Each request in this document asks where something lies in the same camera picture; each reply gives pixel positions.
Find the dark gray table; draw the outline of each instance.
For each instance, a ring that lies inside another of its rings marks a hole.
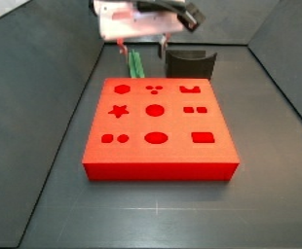
[[[127,76],[107,46],[64,139],[23,248],[302,247],[302,121],[246,47],[218,52],[213,85],[241,166],[225,182],[88,182],[80,158],[110,77]],[[135,46],[149,77],[157,47]]]

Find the red box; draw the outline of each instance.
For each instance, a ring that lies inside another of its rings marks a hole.
[[[90,180],[230,180],[239,158],[210,82],[109,79],[82,163]]]

